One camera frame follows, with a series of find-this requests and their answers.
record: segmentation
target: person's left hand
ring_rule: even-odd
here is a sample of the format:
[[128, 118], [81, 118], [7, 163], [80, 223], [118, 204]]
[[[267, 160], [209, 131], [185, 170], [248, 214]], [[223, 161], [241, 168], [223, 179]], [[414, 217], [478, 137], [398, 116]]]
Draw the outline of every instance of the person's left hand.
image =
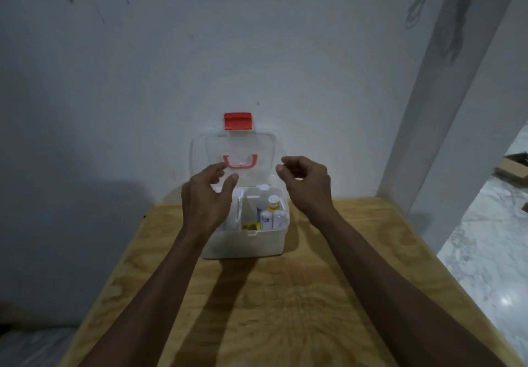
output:
[[205, 241], [228, 217], [231, 208], [238, 174], [232, 174], [225, 180], [220, 193], [211, 188], [211, 184], [220, 182], [226, 167], [226, 163], [211, 164], [192, 176], [181, 188], [184, 228], [189, 234], [198, 235]]

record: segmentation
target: wooden table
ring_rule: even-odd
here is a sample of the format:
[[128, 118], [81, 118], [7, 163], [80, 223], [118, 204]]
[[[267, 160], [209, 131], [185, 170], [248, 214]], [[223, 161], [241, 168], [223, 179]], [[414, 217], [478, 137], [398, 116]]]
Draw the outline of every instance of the wooden table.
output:
[[[508, 366], [523, 365], [390, 204], [375, 197], [335, 204], [389, 264]], [[147, 281], [180, 230], [181, 212], [148, 212], [60, 367], [76, 366]], [[326, 241], [291, 212], [283, 255], [198, 261], [158, 366], [396, 366]]]

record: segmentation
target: forearm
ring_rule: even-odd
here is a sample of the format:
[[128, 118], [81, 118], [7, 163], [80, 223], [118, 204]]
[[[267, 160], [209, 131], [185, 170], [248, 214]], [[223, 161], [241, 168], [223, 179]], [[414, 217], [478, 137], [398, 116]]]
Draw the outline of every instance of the forearm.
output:
[[380, 336], [402, 366], [504, 366], [390, 267], [337, 211], [315, 222]]
[[156, 366], [203, 243], [182, 229], [169, 253], [80, 367]]

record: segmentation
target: brown box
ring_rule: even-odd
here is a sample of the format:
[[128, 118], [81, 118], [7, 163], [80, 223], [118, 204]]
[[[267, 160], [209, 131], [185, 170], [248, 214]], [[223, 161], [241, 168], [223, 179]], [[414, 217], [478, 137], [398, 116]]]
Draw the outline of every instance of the brown box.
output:
[[505, 156], [495, 173], [521, 184], [528, 184], [528, 154], [517, 153]]

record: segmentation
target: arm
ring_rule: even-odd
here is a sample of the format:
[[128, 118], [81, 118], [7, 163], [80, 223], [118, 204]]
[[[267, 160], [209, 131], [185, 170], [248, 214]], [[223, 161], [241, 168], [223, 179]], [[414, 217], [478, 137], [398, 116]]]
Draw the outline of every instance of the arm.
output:
[[445, 310], [402, 277], [333, 207], [326, 167], [285, 157], [277, 173], [294, 205], [321, 231], [337, 262], [401, 366], [504, 367]]
[[79, 367], [155, 367], [205, 243], [229, 213], [236, 174], [218, 183], [225, 163], [214, 164], [184, 184], [183, 227], [167, 256]]

